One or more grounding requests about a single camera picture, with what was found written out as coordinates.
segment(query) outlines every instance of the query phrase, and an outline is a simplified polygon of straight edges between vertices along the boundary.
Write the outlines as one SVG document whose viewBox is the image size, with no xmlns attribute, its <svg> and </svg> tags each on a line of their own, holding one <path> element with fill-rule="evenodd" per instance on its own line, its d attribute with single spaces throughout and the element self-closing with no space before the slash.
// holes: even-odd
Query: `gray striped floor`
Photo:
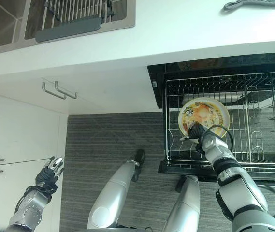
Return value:
<svg viewBox="0 0 275 232">
<path fill-rule="evenodd" d="M 162 230 L 178 196 L 174 187 L 179 176 L 158 173 L 164 157 L 162 114 L 134 113 L 69 116 L 60 232 L 87 228 L 88 214 L 100 191 L 139 148 L 146 151 L 145 164 L 139 181 L 130 185 L 119 223 Z M 201 182 L 200 186 L 199 232 L 230 232 L 231 223 L 216 202 L 217 184 Z M 274 213 L 275 197 L 263 192 Z"/>
</svg>

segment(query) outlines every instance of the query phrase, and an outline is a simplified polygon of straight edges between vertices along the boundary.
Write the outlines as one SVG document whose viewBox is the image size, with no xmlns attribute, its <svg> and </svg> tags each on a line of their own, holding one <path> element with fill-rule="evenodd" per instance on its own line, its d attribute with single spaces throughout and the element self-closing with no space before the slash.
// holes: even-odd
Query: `cabinet door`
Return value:
<svg viewBox="0 0 275 232">
<path fill-rule="evenodd" d="M 16 164 L 0 165 L 0 231 L 4 230 L 15 206 L 29 185 L 35 184 L 35 177 L 47 160 L 38 160 Z M 53 199 L 43 211 L 43 219 L 35 232 L 58 232 L 57 218 L 61 204 L 61 181 L 57 182 L 59 189 L 53 194 Z"/>
<path fill-rule="evenodd" d="M 0 164 L 56 156 L 60 113 L 0 96 Z"/>
</svg>

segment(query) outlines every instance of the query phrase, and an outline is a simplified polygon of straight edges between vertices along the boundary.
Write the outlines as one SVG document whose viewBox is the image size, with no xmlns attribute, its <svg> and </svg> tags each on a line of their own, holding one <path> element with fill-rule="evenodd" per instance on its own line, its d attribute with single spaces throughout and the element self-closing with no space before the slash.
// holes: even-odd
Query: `sink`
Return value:
<svg viewBox="0 0 275 232">
<path fill-rule="evenodd" d="M 135 26 L 136 0 L 0 0 L 0 53 Z"/>
<path fill-rule="evenodd" d="M 19 39 L 26 0 L 0 0 L 0 46 Z"/>
</svg>

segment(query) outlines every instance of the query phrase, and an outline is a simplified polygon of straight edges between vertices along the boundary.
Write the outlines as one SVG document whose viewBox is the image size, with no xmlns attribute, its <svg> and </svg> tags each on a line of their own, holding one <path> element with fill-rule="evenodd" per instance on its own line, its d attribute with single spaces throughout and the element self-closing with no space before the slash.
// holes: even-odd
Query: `dish rack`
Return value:
<svg viewBox="0 0 275 232">
<path fill-rule="evenodd" d="M 256 180 L 275 180 L 275 72 L 167 80 L 163 93 L 165 160 L 159 172 L 215 178 L 209 162 L 179 130 L 182 106 L 198 97 L 220 101 L 230 114 L 233 154 Z M 231 145 L 229 137 L 223 140 Z"/>
</svg>

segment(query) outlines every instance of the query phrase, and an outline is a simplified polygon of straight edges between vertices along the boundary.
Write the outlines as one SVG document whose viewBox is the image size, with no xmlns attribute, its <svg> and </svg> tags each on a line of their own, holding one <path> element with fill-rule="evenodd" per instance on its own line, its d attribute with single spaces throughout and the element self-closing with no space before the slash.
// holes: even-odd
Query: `cabinet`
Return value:
<svg viewBox="0 0 275 232">
<path fill-rule="evenodd" d="M 0 231 L 51 156 L 64 157 L 67 115 L 0 96 Z M 59 232 L 62 179 L 38 232 Z"/>
<path fill-rule="evenodd" d="M 78 92 L 77 99 L 63 100 L 42 91 L 42 82 L 46 82 L 46 89 L 63 95 L 55 91 L 55 81 L 70 94 Z M 0 95 L 66 114 L 160 111 L 147 67 L 0 83 Z"/>
<path fill-rule="evenodd" d="M 56 156 L 60 114 L 0 96 L 0 164 Z"/>
<path fill-rule="evenodd" d="M 8 226 L 15 206 L 29 185 L 35 184 L 35 177 L 46 160 L 0 165 L 0 231 Z M 59 189 L 43 211 L 43 219 L 35 232 L 58 232 L 57 217 L 61 201 L 61 180 Z"/>
</svg>

